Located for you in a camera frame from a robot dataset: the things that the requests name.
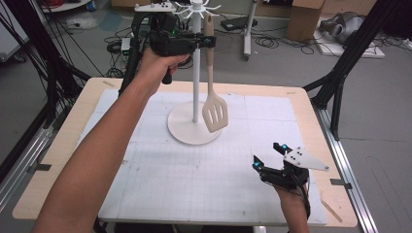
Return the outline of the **white cabinet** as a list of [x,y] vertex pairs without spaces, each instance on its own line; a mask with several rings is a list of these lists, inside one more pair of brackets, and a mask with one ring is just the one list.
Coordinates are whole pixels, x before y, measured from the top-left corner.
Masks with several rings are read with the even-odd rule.
[[28,37],[4,0],[0,0],[0,62],[12,58],[20,49],[16,36],[26,43]]

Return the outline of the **grey rounded device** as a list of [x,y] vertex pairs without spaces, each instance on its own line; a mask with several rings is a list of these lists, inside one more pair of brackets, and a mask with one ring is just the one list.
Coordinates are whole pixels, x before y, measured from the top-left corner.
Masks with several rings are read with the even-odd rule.
[[354,12],[337,13],[334,17],[322,20],[319,31],[325,32],[339,44],[349,42],[364,22],[364,17]]

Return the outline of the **black metal frame strut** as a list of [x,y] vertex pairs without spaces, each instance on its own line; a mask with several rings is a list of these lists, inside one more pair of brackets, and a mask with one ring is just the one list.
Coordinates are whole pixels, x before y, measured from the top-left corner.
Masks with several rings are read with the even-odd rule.
[[23,43],[13,27],[0,17],[0,22],[3,23],[29,55],[39,77],[47,82],[47,104],[45,105],[44,112],[46,126],[49,126],[56,118],[57,103],[61,100],[76,99],[83,90],[75,80],[75,77],[80,78],[82,81],[88,81],[90,75],[79,70],[61,56],[29,0],[3,0],[2,2],[0,1],[0,5],[2,3],[8,7],[42,59],[40,61],[33,57],[28,45]]
[[378,35],[378,32],[395,14],[395,11],[406,2],[407,0],[377,0],[360,29],[355,33],[354,39],[343,51],[331,71],[322,78],[303,87],[307,92],[315,88],[320,89],[310,99],[312,105],[320,110],[325,110],[329,100],[333,99],[330,129],[336,139],[339,139],[338,127],[343,88],[348,75]]

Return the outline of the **black flat device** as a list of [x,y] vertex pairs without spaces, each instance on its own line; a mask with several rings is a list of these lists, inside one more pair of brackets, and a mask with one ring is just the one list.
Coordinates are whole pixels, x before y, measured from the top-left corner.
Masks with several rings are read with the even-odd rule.
[[234,30],[247,30],[249,25],[249,18],[248,17],[237,17],[232,19],[226,19],[221,22],[221,27],[223,27],[226,31],[234,31]]

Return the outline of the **white floor stand pole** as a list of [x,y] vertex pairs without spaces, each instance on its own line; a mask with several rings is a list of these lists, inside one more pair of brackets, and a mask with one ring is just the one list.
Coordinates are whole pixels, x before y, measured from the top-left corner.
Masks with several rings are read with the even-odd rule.
[[258,0],[252,0],[251,9],[248,14],[247,27],[244,32],[243,57],[246,61],[249,60],[252,54],[252,27],[253,27],[253,22],[254,22],[254,16],[256,14],[257,5],[258,5]]

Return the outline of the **beige slotted spatula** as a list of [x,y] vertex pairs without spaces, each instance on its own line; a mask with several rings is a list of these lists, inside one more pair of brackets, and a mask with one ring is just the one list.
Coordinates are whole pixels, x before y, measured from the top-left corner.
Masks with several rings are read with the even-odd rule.
[[204,35],[211,37],[212,42],[206,49],[207,65],[207,98],[202,107],[202,116],[207,129],[213,133],[228,126],[228,109],[226,102],[214,90],[214,37],[213,17],[208,15],[204,20]]

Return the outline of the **thin wooden stick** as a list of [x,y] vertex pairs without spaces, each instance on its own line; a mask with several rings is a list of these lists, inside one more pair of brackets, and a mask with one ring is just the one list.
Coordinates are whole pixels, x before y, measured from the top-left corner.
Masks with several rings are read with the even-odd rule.
[[339,222],[342,223],[343,219],[341,216],[321,197],[321,202],[323,206],[328,210],[328,212]]

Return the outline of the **white round table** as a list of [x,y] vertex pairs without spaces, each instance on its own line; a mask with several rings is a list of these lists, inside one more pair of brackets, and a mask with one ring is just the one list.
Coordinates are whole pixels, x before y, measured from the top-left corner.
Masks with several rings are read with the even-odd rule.
[[41,10],[44,13],[58,13],[78,8],[85,8],[90,12],[96,10],[93,0],[39,0]]

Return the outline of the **black tape piece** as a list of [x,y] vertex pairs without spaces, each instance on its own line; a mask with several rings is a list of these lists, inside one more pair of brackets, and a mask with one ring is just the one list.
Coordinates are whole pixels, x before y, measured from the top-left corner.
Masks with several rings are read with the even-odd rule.
[[332,185],[341,185],[341,186],[343,186],[345,189],[352,189],[353,187],[352,187],[352,185],[351,185],[351,183],[346,183],[344,180],[342,180],[342,179],[330,179],[330,183],[332,184]]
[[50,168],[50,164],[34,164],[27,170],[27,172],[34,174],[37,171],[49,171]]

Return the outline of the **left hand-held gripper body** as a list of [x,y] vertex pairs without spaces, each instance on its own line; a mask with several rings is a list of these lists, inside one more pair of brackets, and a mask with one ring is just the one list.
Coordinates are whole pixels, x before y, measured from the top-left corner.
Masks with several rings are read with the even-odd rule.
[[174,56],[194,52],[198,46],[195,39],[198,37],[176,36],[178,19],[175,17],[176,8],[170,2],[151,3],[149,5],[136,4],[134,11],[149,13],[151,31],[148,35],[151,49],[160,56]]

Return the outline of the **person's left hand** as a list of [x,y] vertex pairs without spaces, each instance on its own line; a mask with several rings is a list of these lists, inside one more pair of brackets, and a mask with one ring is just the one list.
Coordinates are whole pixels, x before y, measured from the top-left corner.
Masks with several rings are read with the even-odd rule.
[[178,65],[188,58],[188,54],[159,56],[151,49],[145,49],[140,69],[135,77],[137,85],[141,90],[153,95],[166,73],[174,74],[178,70]]

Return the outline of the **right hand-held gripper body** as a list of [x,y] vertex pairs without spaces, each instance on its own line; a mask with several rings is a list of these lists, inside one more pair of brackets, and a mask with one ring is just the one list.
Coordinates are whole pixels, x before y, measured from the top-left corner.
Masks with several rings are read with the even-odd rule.
[[258,172],[264,183],[280,186],[287,190],[297,189],[308,182],[310,169],[329,170],[324,162],[301,147],[292,149],[291,152],[282,156],[284,166],[281,170],[264,165],[264,168]]

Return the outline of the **person's right hand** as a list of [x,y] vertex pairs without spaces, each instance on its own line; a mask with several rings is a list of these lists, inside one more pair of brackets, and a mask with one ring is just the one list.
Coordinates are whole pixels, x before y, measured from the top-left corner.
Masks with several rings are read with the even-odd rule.
[[307,212],[303,194],[298,189],[287,190],[275,186],[275,190],[280,198],[281,210],[287,222],[306,222]]

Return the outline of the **white grid mat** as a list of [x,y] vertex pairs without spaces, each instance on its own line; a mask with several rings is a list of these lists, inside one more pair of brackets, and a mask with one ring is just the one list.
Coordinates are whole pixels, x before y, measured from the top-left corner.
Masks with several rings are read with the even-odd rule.
[[277,225],[285,218],[274,188],[253,169],[283,158],[272,148],[304,144],[287,97],[229,93],[229,123],[213,142],[189,146],[169,133],[170,111],[189,103],[184,92],[156,93],[128,144],[99,216],[107,221]]

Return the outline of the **aluminium rail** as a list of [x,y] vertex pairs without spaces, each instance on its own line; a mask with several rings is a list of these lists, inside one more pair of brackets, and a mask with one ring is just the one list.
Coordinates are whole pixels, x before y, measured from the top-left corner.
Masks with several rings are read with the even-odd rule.
[[17,162],[12,166],[5,179],[0,183],[0,213],[6,208],[25,177],[30,173],[36,160],[47,149],[52,139],[53,128],[41,127],[19,152]]
[[351,210],[357,219],[357,227],[361,233],[379,233],[376,221],[370,211],[369,205],[364,197],[363,190],[354,169],[353,160],[350,156],[351,151],[346,142],[333,136],[331,126],[331,114],[328,110],[314,109],[318,122],[323,130],[326,143],[331,152],[331,157],[337,169],[339,178],[346,183],[351,183],[352,189],[345,189],[346,196],[349,198]]

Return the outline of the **brown cardboard box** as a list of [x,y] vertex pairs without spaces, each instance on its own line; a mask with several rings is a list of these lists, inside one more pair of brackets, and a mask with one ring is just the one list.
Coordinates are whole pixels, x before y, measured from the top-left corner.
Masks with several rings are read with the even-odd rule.
[[313,37],[325,0],[292,0],[287,38],[304,43]]

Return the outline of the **white utensil stand with hooks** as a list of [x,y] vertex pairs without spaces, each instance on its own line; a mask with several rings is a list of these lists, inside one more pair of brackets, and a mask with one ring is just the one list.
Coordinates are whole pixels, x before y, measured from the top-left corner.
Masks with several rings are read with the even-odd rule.
[[[189,11],[188,18],[192,18],[193,32],[201,32],[201,23],[205,17],[214,16],[211,10],[217,7],[208,7],[210,0],[189,0],[190,5],[185,7]],[[168,130],[179,142],[190,146],[202,146],[216,140],[222,130],[211,133],[202,116],[202,107],[205,102],[199,100],[200,94],[200,48],[193,54],[193,98],[191,102],[177,105],[171,110],[167,119]]]

